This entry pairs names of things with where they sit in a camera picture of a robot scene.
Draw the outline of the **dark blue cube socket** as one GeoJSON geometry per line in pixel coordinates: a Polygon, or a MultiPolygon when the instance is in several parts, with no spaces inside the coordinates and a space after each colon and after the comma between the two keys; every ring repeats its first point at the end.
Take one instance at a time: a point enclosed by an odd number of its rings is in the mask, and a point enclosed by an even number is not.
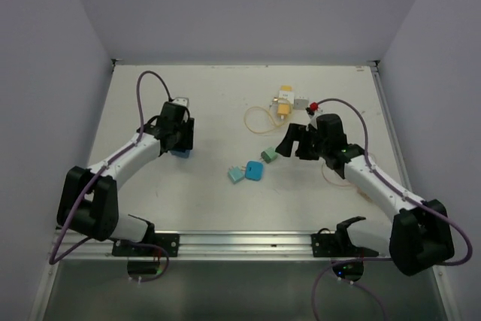
{"type": "Polygon", "coordinates": [[[188,159],[190,157],[191,150],[176,148],[170,150],[169,153],[172,156],[176,156],[181,159],[188,159]]]}

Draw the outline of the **mint green USB charger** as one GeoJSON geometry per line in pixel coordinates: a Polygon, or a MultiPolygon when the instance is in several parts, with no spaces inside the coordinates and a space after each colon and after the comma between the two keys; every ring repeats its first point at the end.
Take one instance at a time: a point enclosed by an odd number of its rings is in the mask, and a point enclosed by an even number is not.
{"type": "Polygon", "coordinates": [[[277,157],[278,153],[273,147],[266,148],[260,153],[260,159],[266,164],[272,163],[277,157]]]}

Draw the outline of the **bright blue plug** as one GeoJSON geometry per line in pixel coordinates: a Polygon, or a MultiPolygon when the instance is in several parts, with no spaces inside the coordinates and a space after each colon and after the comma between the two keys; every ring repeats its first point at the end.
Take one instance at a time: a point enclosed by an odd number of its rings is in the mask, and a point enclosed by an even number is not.
{"type": "Polygon", "coordinates": [[[248,161],[245,166],[241,167],[244,177],[247,180],[260,181],[264,172],[264,164],[258,161],[248,161]]]}

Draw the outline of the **light cyan USB charger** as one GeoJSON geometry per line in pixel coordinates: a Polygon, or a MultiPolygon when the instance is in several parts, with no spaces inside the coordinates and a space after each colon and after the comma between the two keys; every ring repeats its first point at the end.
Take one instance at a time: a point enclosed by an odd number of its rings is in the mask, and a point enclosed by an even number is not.
{"type": "Polygon", "coordinates": [[[227,175],[232,184],[237,184],[245,178],[244,171],[238,166],[230,167],[227,175]]]}

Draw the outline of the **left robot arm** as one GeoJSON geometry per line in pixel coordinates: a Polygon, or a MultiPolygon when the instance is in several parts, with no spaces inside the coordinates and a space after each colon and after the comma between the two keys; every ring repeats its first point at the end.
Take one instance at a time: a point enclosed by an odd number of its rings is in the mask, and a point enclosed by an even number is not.
{"type": "Polygon", "coordinates": [[[57,223],[68,220],[68,228],[88,238],[129,241],[139,255],[152,253],[156,246],[153,226],[148,221],[119,210],[122,186],[145,165],[165,153],[187,157],[193,149],[195,119],[187,98],[163,104],[160,114],[116,153],[101,162],[68,171],[57,211],[57,223]]]}

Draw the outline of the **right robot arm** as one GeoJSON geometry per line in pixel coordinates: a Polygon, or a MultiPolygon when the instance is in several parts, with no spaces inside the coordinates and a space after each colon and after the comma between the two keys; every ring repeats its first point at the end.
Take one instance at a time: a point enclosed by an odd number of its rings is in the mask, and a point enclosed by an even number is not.
{"type": "Polygon", "coordinates": [[[351,144],[337,114],[320,114],[307,125],[291,123],[276,151],[302,160],[323,159],[344,180],[357,186],[392,224],[388,252],[398,270],[412,276],[455,254],[444,205],[402,190],[378,169],[365,148],[351,144]]]}

